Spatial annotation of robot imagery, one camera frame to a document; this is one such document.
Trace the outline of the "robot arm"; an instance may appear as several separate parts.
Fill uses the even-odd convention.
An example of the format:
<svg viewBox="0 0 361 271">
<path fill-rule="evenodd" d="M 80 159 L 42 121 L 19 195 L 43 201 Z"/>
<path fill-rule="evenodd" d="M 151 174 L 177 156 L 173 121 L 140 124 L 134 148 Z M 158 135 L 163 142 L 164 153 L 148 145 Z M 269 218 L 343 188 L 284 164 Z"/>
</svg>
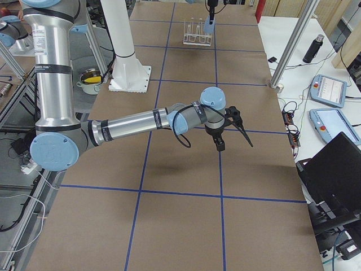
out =
<svg viewBox="0 0 361 271">
<path fill-rule="evenodd" d="M 205 125 L 209 134 L 223 131 L 226 98 L 217 87 L 204 89 L 190 105 L 177 103 L 113 120 L 77 116 L 69 35 L 88 17 L 86 2 L 23 1 L 22 7 L 32 27 L 41 112 L 29 152 L 43 169 L 64 171 L 93 147 L 152 130 L 170 128 L 178 136 Z"/>
</svg>

